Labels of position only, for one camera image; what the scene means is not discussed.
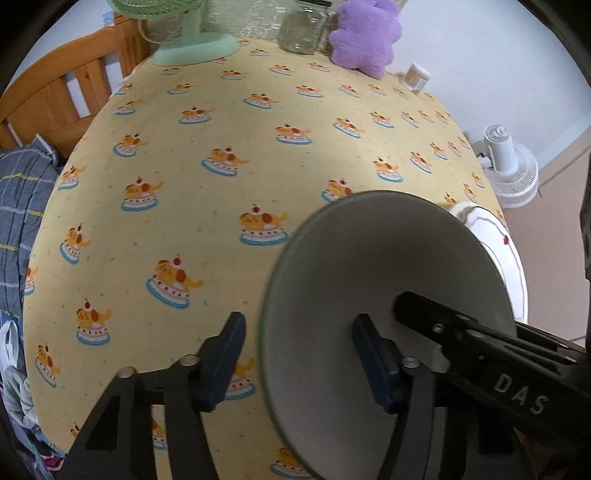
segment glass jar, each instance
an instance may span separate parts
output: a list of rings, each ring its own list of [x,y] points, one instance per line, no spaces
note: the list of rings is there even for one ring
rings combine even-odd
[[[332,2],[327,0],[296,0],[285,16],[279,32],[279,46],[301,55],[316,51]]]

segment white bowl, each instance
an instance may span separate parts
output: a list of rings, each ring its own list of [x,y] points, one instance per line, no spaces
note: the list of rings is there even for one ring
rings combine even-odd
[[[277,264],[259,336],[263,390],[278,431],[319,478],[375,480],[394,428],[353,347],[358,313],[404,355],[447,367],[437,345],[395,321],[392,305],[405,290],[515,335],[505,286],[480,242],[409,194],[338,200],[298,230]]]

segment table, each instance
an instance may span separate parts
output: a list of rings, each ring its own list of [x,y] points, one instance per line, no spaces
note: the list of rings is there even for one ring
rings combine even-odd
[[[460,128],[427,92],[250,40],[213,62],[149,61],[103,108],[56,185],[31,258],[25,351],[41,427],[67,450],[115,372],[169,366],[241,311],[248,336],[204,416],[222,480],[303,479],[264,406],[259,305],[283,246],[365,190],[501,215]],[[169,478],[154,409],[160,478]]]

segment floor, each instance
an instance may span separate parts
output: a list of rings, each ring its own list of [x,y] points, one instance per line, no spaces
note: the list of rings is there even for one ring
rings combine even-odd
[[[530,204],[504,212],[525,270],[529,323],[581,345],[589,283],[584,277],[579,210],[590,153],[588,129],[540,172],[539,195]]]

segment jar lid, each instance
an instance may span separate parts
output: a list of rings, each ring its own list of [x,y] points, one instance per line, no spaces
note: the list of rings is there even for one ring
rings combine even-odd
[[[321,7],[329,8],[332,6],[332,2],[328,0],[299,0],[300,2],[304,2],[305,4],[312,4],[312,5],[320,5]]]
[[[424,68],[418,66],[416,63],[413,63],[409,70],[414,70],[415,72],[417,72],[421,77],[423,77],[425,80],[429,80],[431,78],[431,74],[425,70]]]

